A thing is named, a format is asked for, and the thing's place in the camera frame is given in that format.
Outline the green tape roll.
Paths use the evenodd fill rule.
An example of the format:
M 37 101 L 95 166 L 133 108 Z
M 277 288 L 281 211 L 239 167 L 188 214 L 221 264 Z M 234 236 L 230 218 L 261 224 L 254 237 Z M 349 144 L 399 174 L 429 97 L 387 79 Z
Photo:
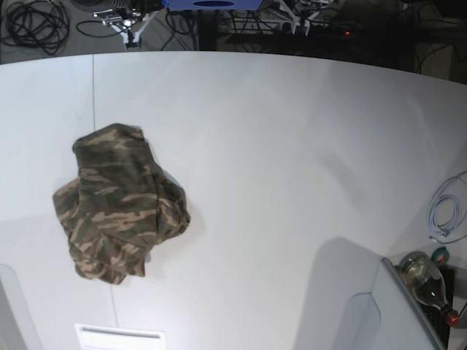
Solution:
M 439 267 L 447 264 L 449 260 L 449 252 L 445 246 L 437 248 L 431 255 L 431 260 Z

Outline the blue box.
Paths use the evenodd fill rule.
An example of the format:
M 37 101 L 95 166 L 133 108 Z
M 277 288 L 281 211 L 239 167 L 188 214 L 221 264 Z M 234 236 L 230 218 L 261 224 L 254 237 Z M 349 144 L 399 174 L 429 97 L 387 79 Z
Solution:
M 255 10 L 263 3 L 261 0 L 168 0 L 163 2 L 172 10 L 208 10 L 208 9 L 240 9 Z

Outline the camouflage t-shirt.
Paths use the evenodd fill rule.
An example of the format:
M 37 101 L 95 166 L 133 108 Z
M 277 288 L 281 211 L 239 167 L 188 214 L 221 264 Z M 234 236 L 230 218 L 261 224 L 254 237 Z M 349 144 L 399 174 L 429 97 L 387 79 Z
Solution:
M 76 140 L 75 179 L 53 194 L 77 274 L 119 285 L 190 224 L 185 191 L 155 162 L 141 128 L 115 123 Z

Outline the clear plastic bottle red cap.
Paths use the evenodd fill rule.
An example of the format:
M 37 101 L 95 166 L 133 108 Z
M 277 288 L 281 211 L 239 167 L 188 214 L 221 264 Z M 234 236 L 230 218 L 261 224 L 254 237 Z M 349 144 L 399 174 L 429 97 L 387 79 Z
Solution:
M 398 267 L 406 286 L 419 303 L 439 310 L 450 327 L 459 324 L 459 313 L 446 298 L 444 277 L 426 253 L 409 253 L 400 261 Z

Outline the black power strip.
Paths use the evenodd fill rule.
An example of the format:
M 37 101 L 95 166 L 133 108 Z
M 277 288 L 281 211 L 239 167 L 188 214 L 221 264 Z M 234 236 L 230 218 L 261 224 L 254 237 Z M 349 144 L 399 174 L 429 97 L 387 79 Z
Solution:
M 298 21 L 298 22 L 284 22 L 280 26 L 279 32 L 281 34 L 292 34 L 299 36 L 352 36 L 359 33 L 362 26 L 358 23 L 347 22 L 319 22 L 319 21 Z

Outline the black perforated tray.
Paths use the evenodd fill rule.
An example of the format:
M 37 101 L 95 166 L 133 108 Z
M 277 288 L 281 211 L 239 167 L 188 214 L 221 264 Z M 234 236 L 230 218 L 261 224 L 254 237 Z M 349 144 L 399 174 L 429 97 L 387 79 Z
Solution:
M 444 278 L 446 286 L 446 298 L 447 302 L 453 306 L 453 298 L 455 291 L 455 269 L 449 266 L 444 266 L 441 268 L 441 274 Z M 440 341 L 443 343 L 444 348 L 447 349 L 449 345 L 449 336 L 451 327 L 444 321 L 440 310 L 432 306 L 426 306 L 420 304 L 420 307 L 430 322 L 432 328 L 435 330 L 435 333 L 438 335 Z

